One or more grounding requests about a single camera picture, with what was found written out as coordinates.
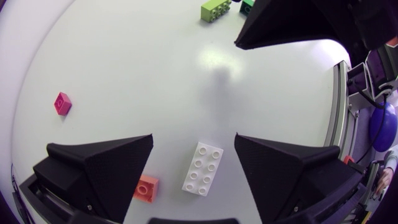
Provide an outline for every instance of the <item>lime green lego brick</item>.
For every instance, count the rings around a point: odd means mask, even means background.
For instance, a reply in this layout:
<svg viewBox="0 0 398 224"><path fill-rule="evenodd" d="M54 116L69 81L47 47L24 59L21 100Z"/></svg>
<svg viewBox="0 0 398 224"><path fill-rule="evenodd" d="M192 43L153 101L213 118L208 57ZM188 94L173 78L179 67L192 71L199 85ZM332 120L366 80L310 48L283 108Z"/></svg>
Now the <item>lime green lego brick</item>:
<svg viewBox="0 0 398 224"><path fill-rule="evenodd" d="M206 22L213 22L229 11L231 0L210 0L201 5L200 18Z"/></svg>

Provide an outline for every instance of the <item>lego stud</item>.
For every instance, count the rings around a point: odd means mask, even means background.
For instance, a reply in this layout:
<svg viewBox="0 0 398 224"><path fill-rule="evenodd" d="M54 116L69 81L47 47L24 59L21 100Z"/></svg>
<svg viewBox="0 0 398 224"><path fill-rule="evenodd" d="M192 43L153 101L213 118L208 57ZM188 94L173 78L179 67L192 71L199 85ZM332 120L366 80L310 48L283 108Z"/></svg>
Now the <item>lego stud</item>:
<svg viewBox="0 0 398 224"><path fill-rule="evenodd" d="M195 167L197 167L197 168L201 167L201 161L200 160L195 161Z"/></svg>
<svg viewBox="0 0 398 224"><path fill-rule="evenodd" d="M210 183L211 178L210 177L205 177L205 178L203 178L203 181L204 181L204 183L208 184L208 183Z"/></svg>
<svg viewBox="0 0 398 224"><path fill-rule="evenodd" d="M192 190L192 189L193 189L193 185L192 185L192 184L188 184L185 188L186 188L187 190Z"/></svg>
<svg viewBox="0 0 398 224"><path fill-rule="evenodd" d="M199 154L201 154L201 155L206 154L206 148L205 148L205 147L201 147L201 148L199 149Z"/></svg>
<svg viewBox="0 0 398 224"><path fill-rule="evenodd" d="M212 171L214 171L214 170L216 169L216 166L214 166L213 164L210 164L210 165L207 167L207 169L208 169L210 172L212 172Z"/></svg>
<svg viewBox="0 0 398 224"><path fill-rule="evenodd" d="M219 157L220 157L220 153L219 152L217 152L217 151L213 152L213 158L214 159L218 159Z"/></svg>
<svg viewBox="0 0 398 224"><path fill-rule="evenodd" d="M148 193L148 188L144 185L140 185L140 186L138 186L137 191L138 191L138 193L145 195Z"/></svg>
<svg viewBox="0 0 398 224"><path fill-rule="evenodd" d="M191 177L192 180L196 180L196 178L198 178L198 174L193 172L193 173L191 173L190 177Z"/></svg>
<svg viewBox="0 0 398 224"><path fill-rule="evenodd" d="M206 189L204 189L204 188L199 189L199 194L205 194L205 193L206 193Z"/></svg>

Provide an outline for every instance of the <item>cable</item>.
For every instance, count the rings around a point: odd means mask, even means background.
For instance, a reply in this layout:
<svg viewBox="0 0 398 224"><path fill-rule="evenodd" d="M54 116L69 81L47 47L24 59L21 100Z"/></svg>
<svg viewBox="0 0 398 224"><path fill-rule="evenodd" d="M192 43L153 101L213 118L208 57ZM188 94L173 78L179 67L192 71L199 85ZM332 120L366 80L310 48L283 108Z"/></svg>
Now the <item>cable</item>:
<svg viewBox="0 0 398 224"><path fill-rule="evenodd" d="M379 127L379 129L378 129L378 131L377 131L377 133L376 133L374 139L372 140L371 145L369 146L369 148L366 150L366 152L363 154L363 156L362 156L360 159L358 159L358 161L356 162L357 164L359 164L359 162L361 162L361 160L362 160L363 158L365 158L365 156L368 154L368 152L372 149L373 144L374 144L374 142L376 141L376 139L379 137L381 128L383 127L384 117L385 117L385 115L386 115L387 95L383 95L383 97L384 97L383 116L382 116L382 118L381 118L380 127Z"/></svg>
<svg viewBox="0 0 398 224"><path fill-rule="evenodd" d="M374 107L376 107L377 109L383 110L386 107L386 104L384 105L380 105L378 103L376 103L374 100L372 100L368 95L366 95L361 89L360 87L355 83L354 81L351 81L351 84L353 84L356 88L356 90L358 90L358 93L363 96L366 100L369 101L370 104L372 104Z"/></svg>

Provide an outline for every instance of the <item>white table surface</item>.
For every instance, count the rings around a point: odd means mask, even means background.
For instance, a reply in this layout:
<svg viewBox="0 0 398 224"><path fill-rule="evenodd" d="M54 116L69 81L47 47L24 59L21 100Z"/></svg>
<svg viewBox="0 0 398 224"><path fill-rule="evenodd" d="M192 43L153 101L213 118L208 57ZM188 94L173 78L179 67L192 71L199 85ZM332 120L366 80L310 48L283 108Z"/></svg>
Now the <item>white table surface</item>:
<svg viewBox="0 0 398 224"><path fill-rule="evenodd" d="M152 133L144 174L160 179L154 203L133 199L125 223L151 217L260 223L234 150L236 132L322 146L333 66L329 40L243 51L240 4L212 24L202 1L76 0L37 52L20 92L12 136L17 181L46 144L83 144ZM72 101L56 114L58 92ZM181 190L197 142L224 149L207 197ZM41 220L32 212L36 220Z"/></svg>

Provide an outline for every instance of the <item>metal frame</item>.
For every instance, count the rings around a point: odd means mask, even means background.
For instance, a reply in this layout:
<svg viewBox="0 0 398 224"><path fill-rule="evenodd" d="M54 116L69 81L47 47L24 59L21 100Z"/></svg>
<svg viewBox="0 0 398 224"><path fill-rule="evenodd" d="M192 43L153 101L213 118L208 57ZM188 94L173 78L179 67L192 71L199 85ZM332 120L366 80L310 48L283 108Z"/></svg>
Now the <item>metal frame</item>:
<svg viewBox="0 0 398 224"><path fill-rule="evenodd" d="M324 146L339 146L339 158L352 155L356 131L358 128L358 113L349 111L347 73L349 67L342 61L333 67L333 100L330 122Z"/></svg>

